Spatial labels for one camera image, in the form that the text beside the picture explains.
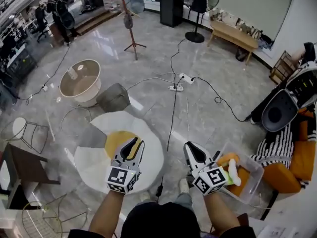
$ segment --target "wooden coat stand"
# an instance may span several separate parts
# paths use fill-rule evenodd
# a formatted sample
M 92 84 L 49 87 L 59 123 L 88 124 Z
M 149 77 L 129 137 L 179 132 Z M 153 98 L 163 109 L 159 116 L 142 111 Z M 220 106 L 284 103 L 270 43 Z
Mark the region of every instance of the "wooden coat stand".
M 122 0 L 122 4 L 123 4 L 123 8 L 124 8 L 125 13 L 128 14 L 129 11 L 128 11 L 128 8 L 127 8 L 127 6 L 126 6 L 124 0 Z M 146 48 L 147 46 L 144 46 L 144 45 L 141 45 L 141 44 L 136 43 L 136 42 L 134 41 L 132 28 L 129 28 L 129 31 L 130 31 L 130 35 L 131 35 L 132 44 L 131 44 L 130 46 L 128 46 L 124 51 L 127 51 L 127 49 L 128 49 L 129 47 L 133 46 L 134 54 L 135 54 L 135 60 L 137 60 L 138 57 L 137 57 L 136 46 L 138 45 L 138 46 L 141 46 L 141 47 L 144 47 L 144 48 Z

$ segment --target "sneaker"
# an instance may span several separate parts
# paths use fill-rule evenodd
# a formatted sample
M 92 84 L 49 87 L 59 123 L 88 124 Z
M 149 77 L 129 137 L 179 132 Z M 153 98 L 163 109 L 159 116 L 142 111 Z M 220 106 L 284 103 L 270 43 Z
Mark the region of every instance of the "sneaker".
M 186 178 L 183 178 L 179 181 L 179 192 L 189 193 L 189 186 L 188 186 Z
M 150 194 L 147 191 L 143 191 L 139 194 L 139 198 L 141 200 L 141 202 L 147 200 L 147 199 L 151 199 Z
M 252 118 L 250 118 L 250 123 L 253 125 L 256 125 L 256 122 L 252 120 Z

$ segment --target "power strip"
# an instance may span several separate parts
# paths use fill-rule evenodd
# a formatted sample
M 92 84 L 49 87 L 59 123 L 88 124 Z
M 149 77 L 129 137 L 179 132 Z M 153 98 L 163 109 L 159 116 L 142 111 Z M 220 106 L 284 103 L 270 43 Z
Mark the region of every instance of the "power strip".
M 186 74 L 181 73 L 179 74 L 179 77 L 180 78 L 184 77 L 183 80 L 185 80 L 188 84 L 194 83 L 194 81 L 192 81 L 192 78 L 187 76 Z
M 177 92 L 182 92 L 182 91 L 184 91 L 184 88 L 183 88 L 180 84 L 178 84 L 177 88 L 174 88 L 173 85 L 170 85 L 168 88 L 169 88 L 169 90 L 171 90 L 171 91 L 177 91 Z

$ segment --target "plastic bin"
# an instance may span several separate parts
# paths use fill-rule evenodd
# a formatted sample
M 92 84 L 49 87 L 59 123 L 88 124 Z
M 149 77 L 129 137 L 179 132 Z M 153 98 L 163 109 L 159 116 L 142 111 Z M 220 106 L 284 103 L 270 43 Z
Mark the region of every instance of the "plastic bin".
M 226 194 L 228 194 L 234 198 L 237 198 L 238 200 L 242 201 L 243 203 L 248 204 L 250 202 L 251 198 L 253 197 L 254 192 L 258 188 L 258 185 L 259 185 L 261 178 L 263 176 L 263 173 L 264 173 L 264 169 L 259 163 L 257 163 L 253 159 L 251 159 L 250 156 L 248 156 L 241 149 L 239 149 L 239 147 L 237 147 L 236 145 L 234 145 L 230 142 L 226 142 L 226 144 L 224 145 L 224 147 L 221 151 L 221 154 L 219 155 L 218 158 L 220 158 L 222 155 L 229 153 L 229 152 L 234 152 L 239 156 L 240 161 L 239 161 L 239 163 L 237 163 L 237 165 L 242 166 L 247 171 L 249 171 L 250 177 L 249 177 L 249 180 L 247 181 L 246 185 L 242 189 L 239 197 L 237 197 L 236 195 L 231 193 L 229 190 L 227 190 L 226 186 L 222 187 L 221 190 L 224 191 Z

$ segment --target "gray tile floor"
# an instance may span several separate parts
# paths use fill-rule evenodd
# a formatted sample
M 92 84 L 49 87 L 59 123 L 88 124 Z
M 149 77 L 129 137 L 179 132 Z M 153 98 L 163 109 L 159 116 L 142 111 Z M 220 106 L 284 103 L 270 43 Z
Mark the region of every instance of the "gray tile floor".
M 157 77 L 156 73 L 171 72 L 170 57 L 177 52 L 177 44 L 187 31 L 193 29 L 193 26 L 182 23 L 176 28 L 167 27 L 159 23 L 158 14 L 151 12 L 143 12 L 140 17 L 134 18 L 133 32 L 136 42 L 146 45 L 147 48 L 137 47 L 138 61 L 134 60 L 132 49 L 128 52 L 123 51 L 131 43 L 129 32 L 123 25 L 123 17 L 114 18 L 71 44 L 60 69 L 50 80 L 47 92 L 42 91 L 33 96 L 27 106 L 25 101 L 19 101 L 1 116 L 1 127 L 6 121 L 17 116 L 24 116 L 29 121 L 46 125 L 45 110 L 47 110 L 56 141 L 53 141 L 52 136 L 49 135 L 43 156 L 50 161 L 45 168 L 49 177 L 59 179 L 61 185 L 41 185 L 36 194 L 40 200 L 48 202 L 73 191 L 89 210 L 85 228 L 88 227 L 104 195 L 86 186 L 72 163 L 72 155 L 79 139 L 65 136 L 59 128 L 61 119 L 71 109 L 69 105 L 72 103 L 63 98 L 61 102 L 56 102 L 56 98 L 60 96 L 57 87 L 65 71 L 74 63 L 84 59 L 94 59 L 100 63 L 102 90 L 117 82 L 128 88 L 142 79 Z M 207 40 L 210 37 L 210 32 L 207 30 L 199 29 L 199 32 Z M 254 58 L 250 60 L 248 66 L 237 61 L 234 57 L 236 47 L 224 40 L 215 38 L 209 48 L 206 47 L 206 41 L 196 44 L 184 40 L 179 45 L 179 49 L 180 53 L 172 61 L 174 70 L 191 77 L 200 76 L 210 82 L 221 97 L 232 106 L 234 113 L 240 119 L 244 119 L 274 87 L 268 77 L 267 68 Z M 39 62 L 39 67 L 29 75 L 25 85 L 20 88 L 19 96 L 27 98 L 38 91 L 48 75 L 52 75 L 56 70 L 66 51 L 67 47 L 52 49 L 44 56 Z M 173 80 L 172 74 L 158 77 Z M 138 114 L 157 130 L 163 146 L 167 144 L 173 111 L 174 92 L 168 90 L 169 85 L 171 84 L 168 82 L 153 79 L 142 82 L 128 91 L 130 97 L 143 106 Z M 164 190 L 160 203 L 172 201 L 177 197 L 178 181 L 186 176 L 183 143 L 187 140 L 187 136 L 189 140 L 205 146 L 211 153 L 221 150 L 226 141 L 231 141 L 246 153 L 252 154 L 265 135 L 258 126 L 253 126 L 249 122 L 238 122 L 225 103 L 215 103 L 216 94 L 205 82 L 195 80 L 192 85 L 183 83 L 182 86 L 184 91 L 177 94 L 173 133 L 166 154 Z M 90 110 L 92 118 L 102 113 L 99 107 Z M 85 111 L 73 111 L 63 124 L 66 132 L 80 133 L 84 129 L 86 118 Z M 152 194 L 155 194 L 158 184 L 159 182 L 150 189 Z M 264 183 L 260 183 L 251 204 L 266 207 L 265 201 L 270 196 L 270 192 L 271 190 Z M 208 231 L 211 224 L 203 198 L 195 189 L 192 189 L 191 194 L 201 229 Z M 263 212 L 263 209 L 244 205 L 228 196 L 224 195 L 223 198 L 238 214 L 247 212 L 253 217 L 259 217 Z M 137 202 L 139 202 L 137 195 L 125 197 L 122 213 L 127 215 Z M 63 213 L 69 217 L 69 214 L 79 207 L 78 205 L 76 200 L 68 200 L 67 204 L 61 207 Z M 80 207 L 83 210 L 86 208 L 82 204 Z

